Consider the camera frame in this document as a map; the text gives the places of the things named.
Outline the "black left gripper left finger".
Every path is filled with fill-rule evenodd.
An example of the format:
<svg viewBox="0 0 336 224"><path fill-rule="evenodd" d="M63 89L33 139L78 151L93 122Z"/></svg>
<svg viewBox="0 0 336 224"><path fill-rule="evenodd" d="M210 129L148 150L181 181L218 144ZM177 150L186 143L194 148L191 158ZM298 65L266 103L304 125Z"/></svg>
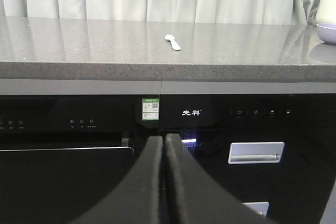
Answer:
<svg viewBox="0 0 336 224"><path fill-rule="evenodd" d="M72 223L160 223L163 138L150 136L120 184Z"/></svg>

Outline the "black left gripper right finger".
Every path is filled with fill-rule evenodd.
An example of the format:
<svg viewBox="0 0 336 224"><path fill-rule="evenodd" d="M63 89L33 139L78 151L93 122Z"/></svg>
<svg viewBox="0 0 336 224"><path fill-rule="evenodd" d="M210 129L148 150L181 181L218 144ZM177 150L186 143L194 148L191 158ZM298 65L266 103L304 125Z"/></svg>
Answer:
<svg viewBox="0 0 336 224"><path fill-rule="evenodd" d="M171 223L271 223L214 181L178 134L165 137L165 162Z"/></svg>

